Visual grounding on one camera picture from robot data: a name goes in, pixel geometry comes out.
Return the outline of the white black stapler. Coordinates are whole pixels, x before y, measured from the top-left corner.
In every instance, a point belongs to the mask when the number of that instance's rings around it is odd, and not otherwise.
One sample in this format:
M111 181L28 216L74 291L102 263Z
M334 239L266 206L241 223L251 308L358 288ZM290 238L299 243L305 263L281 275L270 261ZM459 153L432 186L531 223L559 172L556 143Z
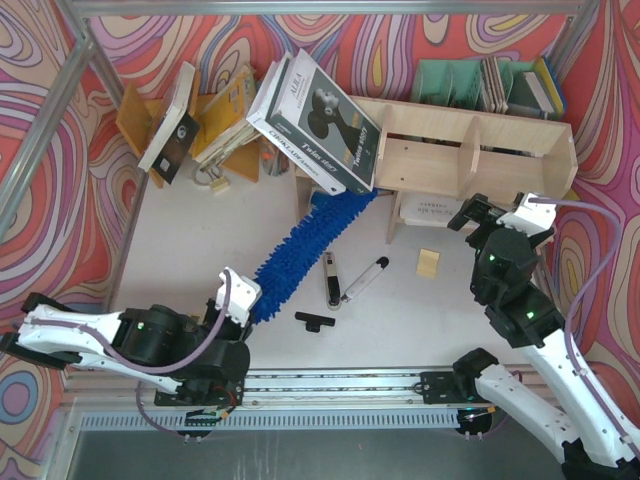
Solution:
M323 254L323 272L327 306L331 310L338 310L341 307L342 302L341 288L335 256L331 251L327 251Z

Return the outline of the white black utility knife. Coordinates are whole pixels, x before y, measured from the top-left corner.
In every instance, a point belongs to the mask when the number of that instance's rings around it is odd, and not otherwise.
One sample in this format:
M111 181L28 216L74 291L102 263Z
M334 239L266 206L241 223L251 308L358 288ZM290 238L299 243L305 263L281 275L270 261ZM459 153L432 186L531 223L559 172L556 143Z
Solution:
M348 303L355 299L362 291L371 284L388 266L389 258L382 256L378 258L368 269L366 269L343 293L341 300Z

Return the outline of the blue microfiber duster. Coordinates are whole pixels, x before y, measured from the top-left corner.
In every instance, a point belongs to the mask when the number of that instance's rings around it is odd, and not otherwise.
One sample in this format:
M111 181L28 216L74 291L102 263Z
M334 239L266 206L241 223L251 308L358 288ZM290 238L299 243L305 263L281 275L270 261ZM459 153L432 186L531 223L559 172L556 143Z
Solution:
M255 281L262 289L252 308L255 323L268 322L280 312L330 244L377 196L377 190L364 195L350 191L336 196L320 192L311 195L309 213L255 272Z

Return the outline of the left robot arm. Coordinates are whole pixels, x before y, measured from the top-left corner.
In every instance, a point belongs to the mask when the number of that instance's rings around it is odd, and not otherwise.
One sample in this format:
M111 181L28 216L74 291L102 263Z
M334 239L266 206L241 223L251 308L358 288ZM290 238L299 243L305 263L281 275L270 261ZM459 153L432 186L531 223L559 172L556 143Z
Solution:
M209 300L202 320L159 304L82 314L32 293L1 350L45 368L111 371L155 387L157 406L237 406L250 366L249 324L219 316Z

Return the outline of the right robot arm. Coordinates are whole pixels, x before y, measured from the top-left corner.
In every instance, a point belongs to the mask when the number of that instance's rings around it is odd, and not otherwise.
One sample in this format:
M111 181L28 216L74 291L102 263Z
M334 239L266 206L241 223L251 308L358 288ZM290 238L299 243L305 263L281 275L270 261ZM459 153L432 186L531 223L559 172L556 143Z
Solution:
M556 458L567 479L636 479L639 429L579 353L570 320L531 280L537 248L549 240L559 201L518 193L510 209L477 193L448 222L474 250L470 291L492 328L525 357L558 404L552 406L477 348L453 365L453 390L502 409Z

